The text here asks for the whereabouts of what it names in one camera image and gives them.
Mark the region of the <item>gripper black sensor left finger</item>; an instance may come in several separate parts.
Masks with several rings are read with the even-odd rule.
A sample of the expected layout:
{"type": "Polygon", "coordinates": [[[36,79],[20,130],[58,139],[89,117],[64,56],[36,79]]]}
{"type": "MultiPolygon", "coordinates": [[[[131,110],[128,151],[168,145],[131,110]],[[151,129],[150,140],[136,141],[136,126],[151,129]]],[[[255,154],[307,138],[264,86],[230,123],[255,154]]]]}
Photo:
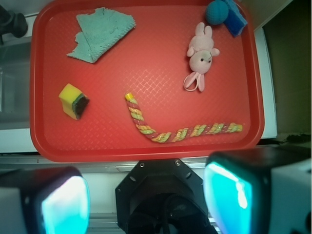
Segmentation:
{"type": "Polygon", "coordinates": [[[0,175],[2,234],[84,234],[89,216],[88,184],[75,167],[0,175]]]}

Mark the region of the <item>gripper black sensor right finger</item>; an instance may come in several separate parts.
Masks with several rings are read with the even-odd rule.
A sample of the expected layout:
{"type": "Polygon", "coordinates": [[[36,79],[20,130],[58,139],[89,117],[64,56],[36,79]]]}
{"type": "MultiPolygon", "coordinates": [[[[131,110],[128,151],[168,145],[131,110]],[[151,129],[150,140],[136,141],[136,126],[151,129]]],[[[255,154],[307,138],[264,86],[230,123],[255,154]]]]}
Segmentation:
{"type": "Polygon", "coordinates": [[[204,168],[203,192],[223,234],[309,234],[311,149],[264,146],[214,152],[204,168]]]}

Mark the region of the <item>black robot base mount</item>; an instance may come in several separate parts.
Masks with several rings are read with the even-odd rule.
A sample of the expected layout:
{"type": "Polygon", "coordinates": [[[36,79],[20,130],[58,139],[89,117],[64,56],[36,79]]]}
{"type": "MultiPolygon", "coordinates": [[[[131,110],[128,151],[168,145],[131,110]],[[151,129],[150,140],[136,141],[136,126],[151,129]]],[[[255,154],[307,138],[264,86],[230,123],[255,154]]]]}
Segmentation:
{"type": "Polygon", "coordinates": [[[127,234],[215,234],[203,180],[179,159],[143,160],[117,185],[117,224],[127,234]]]}

